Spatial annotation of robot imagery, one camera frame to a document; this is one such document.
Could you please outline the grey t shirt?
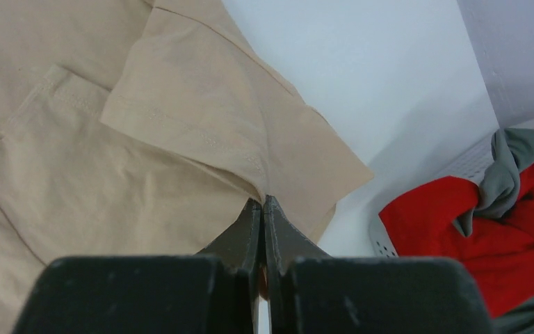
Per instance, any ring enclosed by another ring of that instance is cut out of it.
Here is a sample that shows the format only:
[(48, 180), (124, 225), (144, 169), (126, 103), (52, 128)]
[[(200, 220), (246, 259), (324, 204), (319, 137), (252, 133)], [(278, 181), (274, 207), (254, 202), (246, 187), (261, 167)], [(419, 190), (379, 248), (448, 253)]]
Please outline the grey t shirt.
[[(492, 162), (479, 182), (480, 201), (459, 215), (453, 225), (472, 234), (472, 218), (501, 218), (521, 193), (520, 174), (534, 163), (534, 129), (499, 129), (491, 137)], [(493, 321), (497, 333), (534, 333), (534, 296)]]

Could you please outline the red t shirt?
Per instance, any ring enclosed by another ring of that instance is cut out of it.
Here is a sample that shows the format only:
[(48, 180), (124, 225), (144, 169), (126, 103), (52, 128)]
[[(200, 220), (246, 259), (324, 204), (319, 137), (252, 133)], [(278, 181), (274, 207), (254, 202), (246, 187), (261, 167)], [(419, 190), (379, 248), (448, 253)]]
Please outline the red t shirt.
[(534, 163), (520, 178), (512, 209), (501, 218), (474, 216), (468, 237), (453, 221), (479, 204), (479, 184), (459, 177), (441, 177), (404, 193), (380, 212), (380, 220), (399, 255), (463, 263), (491, 316), (500, 317), (534, 296)]

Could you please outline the white plastic laundry basket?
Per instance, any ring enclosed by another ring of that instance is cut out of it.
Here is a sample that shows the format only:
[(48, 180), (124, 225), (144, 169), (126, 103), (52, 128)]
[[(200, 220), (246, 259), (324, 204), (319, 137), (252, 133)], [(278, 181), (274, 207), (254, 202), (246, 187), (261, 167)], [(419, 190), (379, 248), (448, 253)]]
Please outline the white plastic laundry basket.
[[(534, 118), (517, 123), (514, 127), (534, 129)], [(491, 136), (488, 136), (464, 151), (449, 164), (445, 165), (444, 168), (433, 175), (431, 180), (436, 180), (445, 176), (453, 176), (479, 184), (484, 177), (485, 170), (492, 162)], [(375, 257), (398, 256), (387, 230), (380, 220), (379, 214), (374, 214), (373, 218), (370, 220), (369, 239)]]

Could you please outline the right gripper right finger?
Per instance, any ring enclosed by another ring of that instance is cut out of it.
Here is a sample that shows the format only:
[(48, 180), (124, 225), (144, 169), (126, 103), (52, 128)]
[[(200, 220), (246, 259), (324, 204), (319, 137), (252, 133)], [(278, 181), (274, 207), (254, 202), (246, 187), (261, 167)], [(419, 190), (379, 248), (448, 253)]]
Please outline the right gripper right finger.
[(493, 333), (467, 270), (445, 257), (332, 257), (263, 206), (272, 333)]

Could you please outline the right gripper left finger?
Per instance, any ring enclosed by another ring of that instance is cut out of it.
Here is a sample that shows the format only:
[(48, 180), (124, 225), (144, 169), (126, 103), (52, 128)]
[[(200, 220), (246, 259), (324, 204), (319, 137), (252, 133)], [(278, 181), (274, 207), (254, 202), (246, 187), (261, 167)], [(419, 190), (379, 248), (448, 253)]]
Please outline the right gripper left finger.
[(256, 333), (261, 205), (194, 255), (62, 257), (14, 333)]

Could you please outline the beige t shirt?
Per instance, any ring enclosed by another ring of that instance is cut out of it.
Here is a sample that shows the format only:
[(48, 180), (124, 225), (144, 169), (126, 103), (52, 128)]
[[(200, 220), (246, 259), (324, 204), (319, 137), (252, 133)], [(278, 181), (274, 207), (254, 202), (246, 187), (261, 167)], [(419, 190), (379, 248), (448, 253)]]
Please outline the beige t shirt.
[(372, 176), (221, 1), (0, 1), (0, 333), (56, 258), (195, 253), (269, 195), (317, 241)]

